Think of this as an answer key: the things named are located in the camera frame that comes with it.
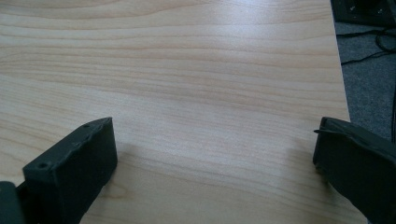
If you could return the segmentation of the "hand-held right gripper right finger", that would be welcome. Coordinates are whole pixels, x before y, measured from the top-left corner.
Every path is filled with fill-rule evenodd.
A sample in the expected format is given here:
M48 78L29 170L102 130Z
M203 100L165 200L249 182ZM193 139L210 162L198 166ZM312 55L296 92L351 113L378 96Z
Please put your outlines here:
M396 145L329 117L316 133L316 169L372 224L396 224Z

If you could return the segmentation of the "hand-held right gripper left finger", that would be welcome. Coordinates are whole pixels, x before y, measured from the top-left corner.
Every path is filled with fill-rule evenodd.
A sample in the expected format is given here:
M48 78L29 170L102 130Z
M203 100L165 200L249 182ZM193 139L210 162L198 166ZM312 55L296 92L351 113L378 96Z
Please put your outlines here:
M111 118L85 123L26 164L39 224L78 224L118 163Z

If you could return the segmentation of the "black stand base plate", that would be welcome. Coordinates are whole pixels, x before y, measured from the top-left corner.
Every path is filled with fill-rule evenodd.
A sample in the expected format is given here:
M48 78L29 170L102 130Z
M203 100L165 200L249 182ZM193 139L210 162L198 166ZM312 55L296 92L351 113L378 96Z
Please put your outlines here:
M396 0L330 0L337 22L396 28Z

